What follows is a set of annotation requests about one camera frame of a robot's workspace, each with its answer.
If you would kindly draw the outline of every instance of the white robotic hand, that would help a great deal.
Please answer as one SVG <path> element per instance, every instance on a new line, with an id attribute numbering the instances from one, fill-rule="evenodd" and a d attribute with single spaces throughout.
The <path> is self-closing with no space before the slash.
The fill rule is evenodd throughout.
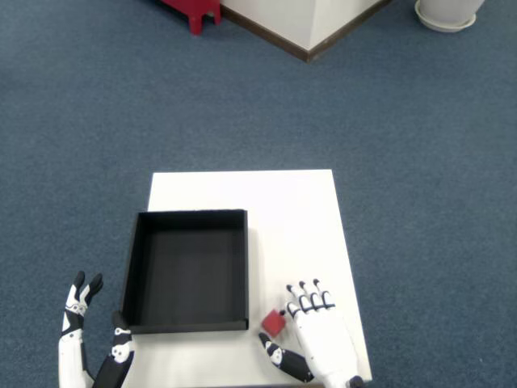
<path id="1" fill-rule="evenodd" d="M 103 276 L 99 273 L 80 292 L 84 283 L 84 272 L 80 271 L 70 287 L 63 314 L 63 326 L 59 339 L 59 387 L 91 388 L 93 377 L 88 371 L 86 353 L 82 342 L 84 315 L 91 298 L 103 287 Z"/>
<path id="2" fill-rule="evenodd" d="M 313 285 L 300 282 L 300 288 L 288 285 L 296 299 L 286 306 L 296 330 L 296 337 L 305 354 L 303 357 L 273 344 L 261 333 L 264 348 L 275 366 L 304 382 L 312 379 L 311 373 L 326 388 L 360 388 L 363 380 L 358 376 L 357 356 L 348 335 L 343 316 L 336 309 L 330 293 L 315 279 Z"/>
<path id="3" fill-rule="evenodd" d="M 120 312 L 113 313 L 112 321 L 115 326 L 113 346 L 94 381 L 86 366 L 82 329 L 84 315 L 91 303 L 91 298 L 103 287 L 103 276 L 99 273 L 80 292 L 83 283 L 84 272 L 79 272 L 66 300 L 59 340 L 59 387 L 120 388 L 134 356 L 131 331 Z"/>

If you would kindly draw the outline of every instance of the white table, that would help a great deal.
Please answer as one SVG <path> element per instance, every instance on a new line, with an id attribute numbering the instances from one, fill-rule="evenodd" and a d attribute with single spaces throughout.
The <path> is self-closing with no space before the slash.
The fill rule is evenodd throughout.
<path id="1" fill-rule="evenodd" d="M 301 385 L 271 364 L 257 334 L 288 300 L 286 284 L 315 277 L 345 313 L 359 373 L 371 380 L 332 171 L 155 173 L 149 211 L 188 209 L 248 211 L 250 329 L 135 335 L 124 387 Z M 290 325 L 275 341 L 301 352 Z"/>

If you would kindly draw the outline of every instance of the pot base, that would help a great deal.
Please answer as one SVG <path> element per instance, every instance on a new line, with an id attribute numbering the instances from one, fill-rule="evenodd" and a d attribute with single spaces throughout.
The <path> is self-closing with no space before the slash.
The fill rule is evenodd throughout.
<path id="1" fill-rule="evenodd" d="M 459 32 L 461 30 L 466 29 L 467 27 L 472 26 L 476 22 L 476 14 L 467 22 L 460 26 L 451 26 L 447 24 L 437 23 L 434 20 L 429 20 L 420 12 L 420 0 L 414 4 L 414 11 L 417 13 L 418 18 L 422 22 L 422 24 L 431 30 L 438 32 Z"/>

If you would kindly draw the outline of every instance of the robot fingertip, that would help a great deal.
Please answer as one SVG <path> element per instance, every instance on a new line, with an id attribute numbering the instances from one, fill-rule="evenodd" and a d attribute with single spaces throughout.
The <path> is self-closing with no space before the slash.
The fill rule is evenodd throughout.
<path id="1" fill-rule="evenodd" d="M 262 342 L 263 346 L 266 346 L 266 342 L 267 341 L 271 342 L 270 338 L 266 334 L 264 334 L 264 333 L 259 333 L 258 337 L 260 338 L 260 341 Z"/>

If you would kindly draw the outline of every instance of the black tray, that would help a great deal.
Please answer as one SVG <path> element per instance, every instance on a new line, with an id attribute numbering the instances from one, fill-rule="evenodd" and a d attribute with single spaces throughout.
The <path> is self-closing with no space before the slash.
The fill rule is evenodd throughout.
<path id="1" fill-rule="evenodd" d="M 248 328 L 245 210 L 139 213 L 122 299 L 135 334 Z"/>

